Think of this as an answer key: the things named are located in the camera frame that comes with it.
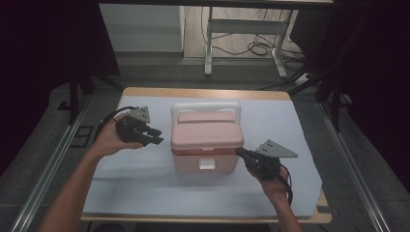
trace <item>table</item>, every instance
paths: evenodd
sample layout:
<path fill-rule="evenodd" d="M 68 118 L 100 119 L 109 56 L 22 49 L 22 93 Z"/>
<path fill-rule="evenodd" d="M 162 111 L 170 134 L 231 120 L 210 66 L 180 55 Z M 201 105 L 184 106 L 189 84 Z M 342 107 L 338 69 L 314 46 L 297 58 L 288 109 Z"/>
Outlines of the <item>table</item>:
<path fill-rule="evenodd" d="M 195 100 L 198 99 L 202 99 L 204 101 L 207 101 L 208 99 L 224 99 L 224 100 L 242 100 L 241 103 L 246 103 L 246 101 L 248 100 L 261 100 L 264 102 L 276 102 L 279 104 L 288 104 L 291 103 L 289 96 L 284 93 L 284 92 L 256 92 L 256 91 L 234 91 L 234 90 L 195 90 L 195 89 L 162 89 L 162 88 L 128 88 L 124 91 L 123 93 L 123 97 L 121 99 L 121 103 L 130 103 L 130 100 L 135 99 L 135 97 L 138 97 L 138 99 L 140 101 L 147 101 L 150 102 L 151 104 L 155 104 L 155 101 L 161 100 L 161 102 L 166 102 L 166 100 L 171 101 L 175 98 L 179 98 L 178 100 L 183 101 L 183 100 L 187 100 L 187 99 L 192 99 L 194 98 Z M 247 140 L 246 137 L 246 129 L 244 129 L 244 137 Z M 169 147 L 169 138 L 167 138 L 166 135 L 163 136 L 165 138 L 164 142 L 166 142 L 166 140 L 168 139 L 168 143 L 163 144 L 163 146 L 168 146 Z M 196 215 L 192 215 L 191 212 L 184 212 L 184 210 L 176 210 L 181 211 L 180 215 L 167 215 L 166 213 L 164 214 L 159 214 L 159 215 L 155 215 L 152 212 L 156 212 L 157 210 L 154 209 L 148 209 L 148 205 L 150 205 L 151 203 L 143 203 L 142 205 L 140 204 L 139 207 L 145 207 L 145 209 L 142 209 L 142 211 L 140 211 L 140 209 L 136 209 L 137 212 L 139 212 L 138 214 L 131 214 L 130 213 L 130 208 L 132 210 L 134 210 L 134 208 L 137 208 L 138 206 L 134 207 L 133 205 L 130 206 L 130 204 L 133 204 L 132 202 L 126 202 L 127 204 L 124 205 L 125 202 L 123 203 L 115 203 L 116 199 L 115 197 L 112 198 L 112 196 L 116 196 L 116 197 L 120 197 L 121 199 L 119 201 L 122 201 L 124 198 L 130 197 L 127 194 L 123 194 L 121 193 L 121 191 L 124 191 L 125 189 L 128 191 L 135 191 L 135 189 L 132 189 L 132 187 L 130 187 L 130 185 L 125 184 L 125 183 L 130 183 L 129 180 L 133 179 L 135 177 L 137 177 L 137 175 L 133 175 L 131 173 L 139 173 L 139 175 L 144 176 L 143 178 L 139 179 L 139 182 L 141 182 L 141 180 L 147 180 L 146 178 L 150 178 L 150 182 L 145 182 L 145 183 L 137 183 L 138 181 L 132 181 L 132 183 L 135 183 L 136 185 L 138 185 L 140 188 L 153 188 L 153 190 L 148 189 L 147 192 L 150 194 L 149 198 L 145 198 L 145 199 L 150 199 L 150 201 L 160 201 L 161 202 L 161 208 L 170 208 L 170 207 L 175 207 L 176 208 L 181 208 L 181 206 L 175 206 L 172 205 L 172 202 L 169 203 L 169 205 L 167 206 L 168 202 L 166 200 L 163 200 L 164 198 L 172 198 L 175 197 L 175 193 L 172 193 L 172 191 L 177 191 L 176 194 L 185 194 L 185 192 L 187 191 L 187 187 L 190 187 L 190 185 L 192 185 L 193 181 L 192 179 L 190 179 L 190 176 L 179 176 L 177 177 L 177 179 L 175 178 L 169 178 L 169 177 L 160 177 L 160 178 L 156 178 L 155 175 L 158 174 L 157 171 L 152 171 L 151 169 L 146 169 L 146 166 L 150 166 L 152 165 L 152 163 L 148 163 L 148 164 L 144 164 L 144 165 L 139 165 L 139 164 L 130 164 L 128 165 L 128 163 L 130 163 L 129 161 L 124 161 L 124 160 L 128 160 L 124 159 L 121 160 L 120 157 L 122 156 L 129 156 L 132 157 L 132 159 L 135 159 L 136 156 L 135 154 L 130 155 L 130 154 L 118 154 L 117 156 L 112 157 L 109 162 L 112 162 L 113 164 L 110 163 L 103 163 L 102 167 L 97 168 L 96 171 L 96 175 L 93 179 L 93 183 L 92 186 L 90 187 L 90 192 L 89 192 L 89 196 L 87 197 L 87 201 L 84 207 L 84 213 L 82 215 L 83 220 L 127 220 L 127 221 L 161 221 L 161 222 L 209 222 L 209 223 L 269 223 L 269 222 L 277 222 L 275 217 L 269 216 L 270 213 L 266 213 L 263 216 L 247 216 L 247 212 L 244 211 L 244 213 L 241 215 L 241 213 L 234 213 L 233 216 L 228 216 L 227 214 L 231 214 L 231 212 L 224 212 L 223 210 L 221 210 L 220 212 L 218 212 L 218 210 L 216 212 L 213 212 L 214 210 L 211 211 L 207 211 L 209 209 L 204 209 L 205 213 L 199 213 L 201 216 L 196 216 Z M 155 159 L 155 158 L 149 158 L 148 156 L 141 155 L 138 154 L 138 156 L 141 156 L 141 158 L 145 161 L 145 163 L 147 163 L 146 161 L 148 159 Z M 166 168 L 169 167 L 169 162 L 167 162 L 166 164 L 161 164 L 160 165 L 162 167 L 162 169 L 165 170 L 166 175 L 177 175 L 175 173 L 172 173 L 172 171 L 166 171 Z M 147 171 L 148 174 L 144 175 L 144 172 L 141 172 L 140 170 L 144 169 L 145 171 Z M 241 165 L 240 163 L 238 163 L 238 166 L 235 170 L 235 175 L 239 176 L 241 178 L 241 180 L 245 180 L 248 177 L 250 177 L 250 175 L 246 172 L 246 169 L 243 167 L 243 165 Z M 175 186 L 172 186 L 174 182 L 178 182 L 180 179 L 183 179 L 184 185 L 181 188 L 177 188 Z M 228 183 L 232 183 L 235 182 L 235 179 L 229 180 L 229 178 L 232 177 L 226 177 L 226 176 L 218 176 L 217 179 L 213 179 L 214 177 L 209 177 L 209 176 L 203 176 L 203 179 L 209 179 L 212 181 L 215 180 L 222 180 L 223 178 L 228 180 Z M 206 189 L 212 189 L 215 191 L 219 191 L 220 187 L 224 187 L 224 184 L 226 183 L 226 181 L 224 182 L 223 180 L 220 181 L 220 184 L 223 185 L 219 185 L 218 188 L 213 187 L 213 184 L 210 184 L 209 186 L 206 187 Z M 253 184 L 255 184 L 255 188 L 253 189 L 257 189 L 256 191 L 252 191 L 251 193 L 247 193 L 247 195 L 250 198 L 247 198 L 247 201 L 252 201 L 252 198 L 257 198 L 255 200 L 255 204 L 259 204 L 261 203 L 262 205 L 270 205 L 269 201 L 267 200 L 266 196 L 263 195 L 263 192 L 260 188 L 260 186 L 257 188 L 256 186 L 259 184 L 257 182 L 254 182 Z M 168 188 L 163 188 L 163 185 L 169 185 L 171 186 Z M 193 185 L 192 188 L 190 188 L 190 190 L 193 190 L 195 188 L 198 188 L 198 186 Z M 205 188 L 199 187 L 200 190 L 197 191 L 195 194 L 200 194 L 202 197 L 204 197 L 204 199 L 206 197 L 208 197 L 209 195 L 211 195 L 212 197 L 212 193 L 210 193 L 209 191 L 204 191 Z M 238 192 L 234 192 L 235 194 L 240 195 L 242 188 L 235 186 L 232 187 L 233 189 L 238 189 Z M 166 189 L 168 191 L 167 194 L 163 194 L 162 195 L 162 199 L 159 199 L 159 197 L 161 196 L 161 192 L 159 192 L 159 190 L 162 189 Z M 332 219 L 331 214 L 328 213 L 320 213 L 320 208 L 327 208 L 328 204 L 325 198 L 325 195 L 323 194 L 322 190 L 319 190 L 320 194 L 318 194 L 318 201 L 316 204 L 314 204 L 313 202 L 313 206 L 317 206 L 314 207 L 314 213 L 312 214 L 312 216 L 309 217 L 301 217 L 300 218 L 300 222 L 305 222 L 305 223 L 327 223 L 330 222 Z M 141 192 L 141 191 L 135 191 L 136 195 L 135 199 L 139 199 L 139 200 L 143 200 L 144 194 L 148 194 L 147 192 Z M 105 207 L 99 204 L 102 204 L 102 202 L 98 202 L 98 200 L 96 200 L 97 198 L 99 199 L 104 199 L 106 197 L 109 197 L 110 202 L 108 203 L 107 200 L 103 200 L 103 204 L 108 204 L 109 207 Z M 157 207 L 158 205 L 156 205 L 156 202 L 154 202 L 154 204 L 151 204 L 150 207 Z"/>

